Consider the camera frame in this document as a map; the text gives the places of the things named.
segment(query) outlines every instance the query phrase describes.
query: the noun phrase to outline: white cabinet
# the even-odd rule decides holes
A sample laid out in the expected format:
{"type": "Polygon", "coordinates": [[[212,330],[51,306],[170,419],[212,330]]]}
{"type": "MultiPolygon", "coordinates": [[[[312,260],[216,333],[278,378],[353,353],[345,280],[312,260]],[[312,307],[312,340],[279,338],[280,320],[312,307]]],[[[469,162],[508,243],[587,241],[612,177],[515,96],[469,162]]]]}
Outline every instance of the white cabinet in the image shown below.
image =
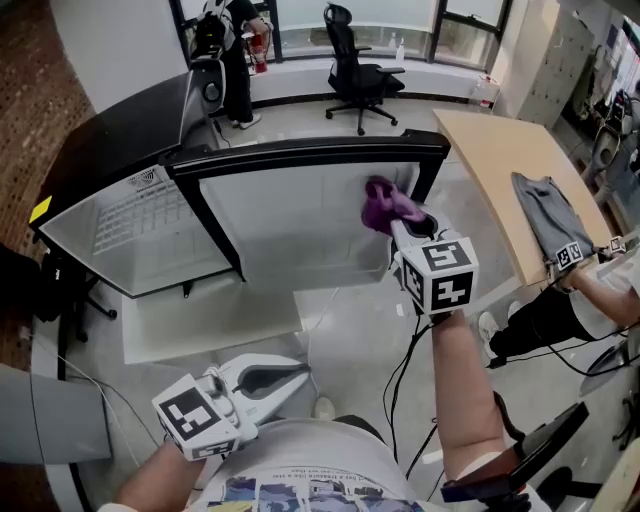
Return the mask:
{"type": "Polygon", "coordinates": [[[551,128],[580,77],[593,34],[555,0],[532,0],[495,113],[551,128]]]}

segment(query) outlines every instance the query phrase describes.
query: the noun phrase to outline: yellow label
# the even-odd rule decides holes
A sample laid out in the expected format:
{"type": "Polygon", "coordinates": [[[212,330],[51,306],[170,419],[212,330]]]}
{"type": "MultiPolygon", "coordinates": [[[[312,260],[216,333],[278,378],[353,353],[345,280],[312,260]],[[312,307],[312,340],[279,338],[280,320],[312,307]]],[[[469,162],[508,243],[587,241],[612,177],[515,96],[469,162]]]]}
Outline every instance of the yellow label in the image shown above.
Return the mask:
{"type": "Polygon", "coordinates": [[[49,209],[49,204],[51,204],[51,197],[47,197],[44,201],[42,201],[39,205],[37,205],[33,211],[31,212],[31,218],[29,219],[29,224],[31,224],[38,217],[41,217],[47,210],[49,209]]]}

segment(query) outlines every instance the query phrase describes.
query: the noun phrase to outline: forearm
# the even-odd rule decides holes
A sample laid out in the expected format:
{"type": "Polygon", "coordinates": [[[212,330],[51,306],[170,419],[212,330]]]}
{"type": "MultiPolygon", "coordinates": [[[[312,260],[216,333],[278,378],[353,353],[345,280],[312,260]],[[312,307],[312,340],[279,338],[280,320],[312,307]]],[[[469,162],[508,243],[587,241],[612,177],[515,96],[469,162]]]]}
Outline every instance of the forearm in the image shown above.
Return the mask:
{"type": "Polygon", "coordinates": [[[502,416],[462,311],[433,329],[438,434],[448,478],[505,449],[502,416]]]}
{"type": "Polygon", "coordinates": [[[629,326],[640,318],[640,300],[635,290],[621,293],[591,279],[583,270],[571,274],[571,286],[579,290],[602,313],[620,326],[629,326]]]}
{"type": "Polygon", "coordinates": [[[120,488],[115,502],[138,512],[184,510],[204,460],[189,462],[165,442],[120,488]]]}

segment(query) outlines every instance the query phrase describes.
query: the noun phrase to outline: white t-shirt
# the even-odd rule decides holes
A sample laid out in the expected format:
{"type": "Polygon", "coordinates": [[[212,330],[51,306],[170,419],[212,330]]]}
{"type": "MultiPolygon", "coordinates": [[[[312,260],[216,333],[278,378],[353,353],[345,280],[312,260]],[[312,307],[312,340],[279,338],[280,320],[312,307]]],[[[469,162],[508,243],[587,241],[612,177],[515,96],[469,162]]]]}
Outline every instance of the white t-shirt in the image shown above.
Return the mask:
{"type": "MultiPolygon", "coordinates": [[[[631,249],[623,256],[590,269],[587,275],[618,292],[626,293],[630,288],[634,288],[640,294],[640,251],[638,247],[631,249]]],[[[578,321],[594,338],[602,338],[620,329],[582,292],[575,290],[569,298],[578,321]]]]}
{"type": "MultiPolygon", "coordinates": [[[[499,453],[485,454],[462,475],[499,453]]],[[[550,512],[527,487],[533,512],[550,512]]],[[[189,512],[475,512],[478,502],[443,509],[417,501],[388,446],[357,427],[318,420],[283,420],[260,429],[259,440],[231,454],[189,512]]],[[[100,512],[130,509],[106,505],[100,512]]]]}

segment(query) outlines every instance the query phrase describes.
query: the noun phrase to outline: office chair armrest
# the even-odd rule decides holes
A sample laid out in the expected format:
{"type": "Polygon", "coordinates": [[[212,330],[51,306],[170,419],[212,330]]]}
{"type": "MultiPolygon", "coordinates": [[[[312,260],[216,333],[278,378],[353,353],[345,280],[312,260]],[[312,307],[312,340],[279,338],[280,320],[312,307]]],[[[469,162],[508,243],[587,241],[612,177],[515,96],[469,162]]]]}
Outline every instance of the office chair armrest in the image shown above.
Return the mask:
{"type": "Polygon", "coordinates": [[[381,75],[397,75],[399,73],[404,73],[404,68],[376,68],[376,71],[381,75]]]}

